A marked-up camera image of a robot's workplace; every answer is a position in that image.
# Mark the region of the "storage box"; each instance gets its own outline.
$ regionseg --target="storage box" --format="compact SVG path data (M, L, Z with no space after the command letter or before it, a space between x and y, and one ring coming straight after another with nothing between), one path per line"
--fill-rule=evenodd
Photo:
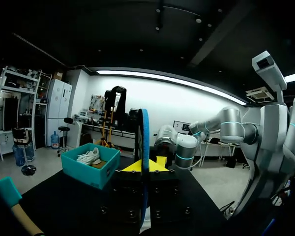
M101 169L76 161L78 155L92 151L95 147L99 150L100 159L107 162ZM65 174L95 188L103 189L119 166L120 151L89 143L62 154L61 162Z
M63 76L63 73L60 72L60 71L56 71L54 73L54 79L61 80L62 79L62 76Z

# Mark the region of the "ceiling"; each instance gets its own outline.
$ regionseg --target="ceiling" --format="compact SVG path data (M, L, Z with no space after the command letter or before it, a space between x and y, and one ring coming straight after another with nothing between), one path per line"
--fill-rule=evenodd
M81 64L160 70L243 99L246 90L265 86L251 66L264 50L284 76L295 73L293 0L282 6L266 0L14 1L2 9L0 63L43 70ZM284 95L292 101L295 82Z

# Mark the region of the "white wall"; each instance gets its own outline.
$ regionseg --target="white wall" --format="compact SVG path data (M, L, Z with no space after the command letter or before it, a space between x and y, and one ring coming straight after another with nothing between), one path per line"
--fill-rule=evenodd
M82 70L70 70L65 78L72 85L68 110L68 117L72 117L75 114L79 114L83 108L86 89L89 84L89 75Z
M85 93L83 108L89 107L92 94L104 95L115 86L127 89L126 112L130 108L145 108L149 115L150 146L154 145L158 129L164 124L172 125L174 120L193 123L215 116L226 106L245 108L237 103L198 89L187 88L161 81L120 76L90 76Z

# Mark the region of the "bar stool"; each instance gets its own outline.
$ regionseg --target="bar stool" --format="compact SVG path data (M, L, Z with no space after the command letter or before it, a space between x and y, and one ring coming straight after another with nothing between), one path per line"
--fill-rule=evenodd
M26 157L25 148L31 143L29 131L26 129L12 129L13 142L18 148L22 148L26 164L28 159ZM25 165L21 169L25 176L32 176L36 172L36 167L33 165Z
M72 124L73 123L73 119L72 118L64 118L63 121L67 124ZM60 156L60 153L63 153L63 152L66 152L66 151L69 151L69 149L65 146L65 141L64 141L64 138L65 138L65 132L68 132L70 130L69 127L67 126L60 126L58 127L58 130L60 132L63 132L63 135L62 135L62 146L60 146L59 144L59 148L58 148L58 157Z

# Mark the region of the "refrigerator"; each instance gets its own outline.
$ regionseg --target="refrigerator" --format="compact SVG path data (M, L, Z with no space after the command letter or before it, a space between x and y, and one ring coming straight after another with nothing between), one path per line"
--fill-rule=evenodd
M72 91L72 85L67 84L61 80L52 79L48 89L48 106L47 106L47 120L46 120L46 139L47 146L51 146L50 136L56 134L61 137L63 134L59 133L59 126L67 126L63 121L68 117L69 101Z

